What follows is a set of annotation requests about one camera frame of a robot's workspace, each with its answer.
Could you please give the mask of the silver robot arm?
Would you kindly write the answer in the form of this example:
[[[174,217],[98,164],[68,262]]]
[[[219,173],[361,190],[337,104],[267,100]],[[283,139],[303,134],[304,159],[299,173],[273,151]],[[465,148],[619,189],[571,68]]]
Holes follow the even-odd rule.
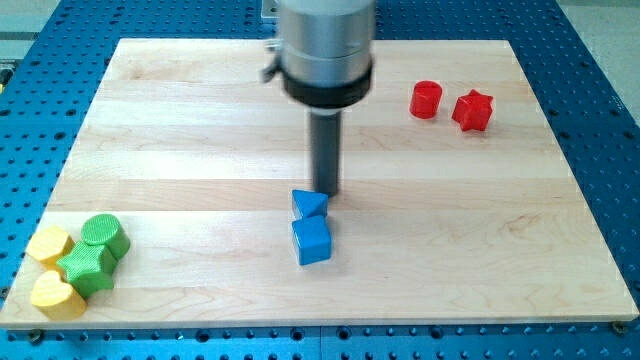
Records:
[[[280,1],[272,62],[262,81],[282,76],[283,89],[308,107],[313,190],[339,192],[342,111],[372,84],[375,0]]]

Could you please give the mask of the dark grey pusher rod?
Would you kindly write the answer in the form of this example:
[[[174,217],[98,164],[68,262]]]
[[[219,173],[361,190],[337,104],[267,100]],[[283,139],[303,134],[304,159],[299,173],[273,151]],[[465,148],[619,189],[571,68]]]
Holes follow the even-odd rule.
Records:
[[[339,189],[342,113],[311,109],[309,120],[312,186],[332,197]]]

